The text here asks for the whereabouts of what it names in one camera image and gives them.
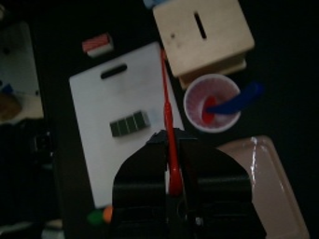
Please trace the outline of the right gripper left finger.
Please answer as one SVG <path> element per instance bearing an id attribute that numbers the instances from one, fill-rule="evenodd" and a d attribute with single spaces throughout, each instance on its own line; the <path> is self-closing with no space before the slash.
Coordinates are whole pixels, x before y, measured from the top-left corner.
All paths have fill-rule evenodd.
<path id="1" fill-rule="evenodd" d="M 165 239 L 166 133 L 154 133 L 113 179 L 110 239 Z"/>

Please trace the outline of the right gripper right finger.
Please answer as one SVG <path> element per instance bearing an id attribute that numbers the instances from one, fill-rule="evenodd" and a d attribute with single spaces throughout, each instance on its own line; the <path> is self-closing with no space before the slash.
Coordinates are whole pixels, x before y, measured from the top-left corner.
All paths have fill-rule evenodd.
<path id="1" fill-rule="evenodd" d="M 182 197 L 173 239 L 265 239 L 242 166 L 209 143 L 176 129 Z"/>

